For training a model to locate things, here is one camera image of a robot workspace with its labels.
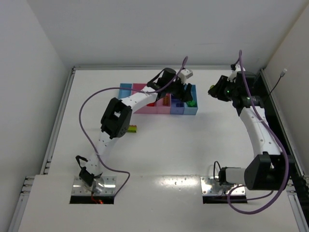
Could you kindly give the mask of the tan lego brick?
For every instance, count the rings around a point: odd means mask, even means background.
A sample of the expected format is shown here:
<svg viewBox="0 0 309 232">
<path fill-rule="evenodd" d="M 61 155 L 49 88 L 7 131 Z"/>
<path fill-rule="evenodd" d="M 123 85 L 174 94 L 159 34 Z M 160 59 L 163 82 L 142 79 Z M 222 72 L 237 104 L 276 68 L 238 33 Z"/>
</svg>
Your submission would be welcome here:
<svg viewBox="0 0 309 232">
<path fill-rule="evenodd" d="M 162 104 L 163 106 L 169 106 L 169 96 L 166 95 L 163 99 L 162 99 Z"/>
</svg>

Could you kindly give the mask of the lime and orange lego stack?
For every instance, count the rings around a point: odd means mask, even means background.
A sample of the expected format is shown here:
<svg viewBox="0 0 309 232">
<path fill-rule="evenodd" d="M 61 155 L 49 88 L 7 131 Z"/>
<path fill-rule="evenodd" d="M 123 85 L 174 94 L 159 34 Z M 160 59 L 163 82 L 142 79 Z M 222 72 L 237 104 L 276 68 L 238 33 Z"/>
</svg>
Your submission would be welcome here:
<svg viewBox="0 0 309 232">
<path fill-rule="evenodd" d="M 137 126 L 136 125 L 129 125 L 127 132 L 137 133 Z"/>
</svg>

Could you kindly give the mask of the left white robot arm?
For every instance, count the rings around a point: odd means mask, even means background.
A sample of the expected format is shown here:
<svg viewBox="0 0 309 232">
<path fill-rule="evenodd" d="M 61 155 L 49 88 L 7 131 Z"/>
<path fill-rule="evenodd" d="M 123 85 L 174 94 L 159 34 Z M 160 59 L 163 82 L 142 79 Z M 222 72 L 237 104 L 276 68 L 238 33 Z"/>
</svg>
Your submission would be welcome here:
<svg viewBox="0 0 309 232">
<path fill-rule="evenodd" d="M 171 94 L 181 102 L 193 99 L 192 85 L 186 81 L 193 76 L 193 72 L 181 68 L 178 72 L 171 68 L 164 68 L 151 79 L 141 90 L 134 90 L 134 94 L 125 98 L 112 98 L 101 118 L 100 136 L 97 144 L 91 142 L 94 154 L 81 167 L 79 177 L 88 186 L 102 175 L 104 161 L 109 156 L 117 140 L 123 137 L 129 127 L 131 116 L 144 106 L 159 101 L 167 94 Z"/>
</svg>

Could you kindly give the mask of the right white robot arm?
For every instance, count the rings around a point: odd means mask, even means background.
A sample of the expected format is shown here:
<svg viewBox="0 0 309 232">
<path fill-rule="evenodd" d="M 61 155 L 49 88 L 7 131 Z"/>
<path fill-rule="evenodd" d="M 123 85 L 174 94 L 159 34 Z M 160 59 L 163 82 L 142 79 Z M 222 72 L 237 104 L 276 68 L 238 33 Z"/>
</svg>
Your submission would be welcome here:
<svg viewBox="0 0 309 232">
<path fill-rule="evenodd" d="M 247 168 L 223 167 L 218 174 L 219 184 L 242 184 L 249 190 L 283 190 L 290 176 L 293 158 L 285 159 L 283 148 L 269 131 L 264 103 L 254 92 L 255 75 L 251 72 L 236 72 L 233 78 L 222 75 L 211 86 L 208 94 L 221 101 L 232 102 L 244 123 L 253 147 L 253 160 Z"/>
</svg>

